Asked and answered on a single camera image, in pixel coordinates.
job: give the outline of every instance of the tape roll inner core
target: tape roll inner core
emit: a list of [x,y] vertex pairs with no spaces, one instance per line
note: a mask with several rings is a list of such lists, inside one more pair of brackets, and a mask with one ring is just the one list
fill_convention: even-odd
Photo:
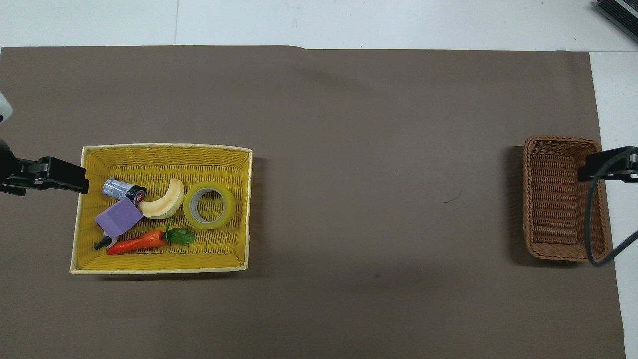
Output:
[[[207,220],[204,220],[202,218],[202,216],[199,214],[199,210],[197,209],[197,206],[199,205],[199,202],[202,199],[202,197],[205,194],[208,194],[208,193],[211,193],[211,192],[215,192],[215,193],[219,194],[219,196],[221,197],[222,203],[223,203],[223,209],[221,210],[221,214],[217,218],[215,218],[214,220],[211,220],[211,221],[207,221]],[[191,210],[191,214],[193,215],[193,218],[195,218],[195,220],[197,222],[204,223],[204,224],[215,223],[220,218],[224,217],[224,213],[226,213],[226,211],[228,210],[226,208],[227,200],[228,199],[226,197],[224,197],[224,195],[220,191],[218,191],[218,190],[216,190],[214,188],[202,188],[201,190],[199,190],[199,191],[195,192],[195,194],[193,194],[193,198],[192,198],[192,200],[191,200],[191,202],[189,204],[190,210]]]

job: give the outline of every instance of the white table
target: white table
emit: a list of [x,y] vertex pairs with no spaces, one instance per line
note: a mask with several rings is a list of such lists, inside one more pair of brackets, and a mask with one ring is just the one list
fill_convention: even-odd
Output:
[[[638,43],[592,6],[587,0],[4,0],[0,46],[587,51],[603,148],[636,146]],[[617,245],[638,225],[638,186],[608,183],[607,194]],[[638,245],[615,264],[625,350],[638,358]]]

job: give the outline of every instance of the basket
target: basket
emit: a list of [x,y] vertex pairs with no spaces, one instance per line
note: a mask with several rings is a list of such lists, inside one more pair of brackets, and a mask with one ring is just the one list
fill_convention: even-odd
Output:
[[[71,255],[73,274],[150,274],[237,271],[248,267],[248,219],[253,152],[247,148],[206,144],[116,144],[85,146],[82,167],[90,181],[89,193],[80,195]],[[94,218],[116,202],[101,193],[109,177],[146,187],[145,199],[154,201],[178,178],[186,191],[201,182],[219,183],[236,199],[235,215],[224,227],[198,230],[191,227],[182,207],[173,216],[173,228],[186,227],[196,240],[186,246],[169,243],[160,248],[107,255],[93,244],[103,235]],[[223,211],[220,197],[204,197],[199,204],[204,218]],[[168,220],[143,218],[119,240],[128,240],[155,229]]]
[[[590,182],[578,182],[578,168],[600,145],[579,137],[536,136],[523,150],[523,230],[527,248],[537,258],[587,261],[584,214]],[[603,187],[591,211],[591,247],[604,257],[611,249]]]

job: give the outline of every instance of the basket rim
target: basket rim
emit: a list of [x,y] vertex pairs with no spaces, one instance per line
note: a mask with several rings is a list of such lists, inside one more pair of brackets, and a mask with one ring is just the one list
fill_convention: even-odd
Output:
[[[587,137],[576,136],[559,136],[559,135],[535,135],[525,140],[523,146],[523,236],[525,239],[525,245],[531,255],[540,259],[554,259],[563,261],[587,261],[586,256],[547,256],[537,252],[535,244],[533,242],[533,234],[531,232],[530,218],[531,218],[531,147],[540,141],[558,141],[558,142],[581,142],[583,144],[591,144],[595,147],[596,151],[601,151],[600,143],[594,139]],[[601,183],[596,189],[596,198],[600,204],[601,210],[598,211],[600,223],[604,232],[604,240],[609,247],[611,244],[611,237],[609,236],[608,228],[608,214],[606,209],[606,202],[604,201],[604,184]]]
[[248,269],[248,254],[250,251],[250,199],[253,188],[253,150],[245,147],[229,146],[223,144],[194,144],[194,143],[167,143],[167,142],[148,142],[148,143],[129,143],[129,144],[104,144],[104,145],[85,145],[82,148],[82,158],[80,165],[85,167],[86,157],[90,151],[103,148],[221,148],[243,151],[248,154],[248,195],[246,206],[246,217],[244,224],[246,225],[246,245],[244,250],[244,264],[235,267],[219,267],[219,268],[194,268],[194,269],[178,269],[178,270],[83,270],[77,268],[77,241],[80,233],[80,210],[84,201],[84,195],[78,194],[78,205],[75,215],[75,228],[73,231],[73,249],[71,251],[71,266],[69,272],[71,274],[96,274],[96,275],[129,275],[129,274],[168,274],[168,273],[205,273],[215,271],[240,271]]

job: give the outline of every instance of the cylindrical can with label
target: cylindrical can with label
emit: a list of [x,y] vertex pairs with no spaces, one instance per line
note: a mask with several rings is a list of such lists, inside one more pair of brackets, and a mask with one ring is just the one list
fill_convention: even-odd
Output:
[[128,198],[135,206],[142,202],[146,188],[120,181],[115,177],[107,179],[102,187],[102,193],[115,199]]

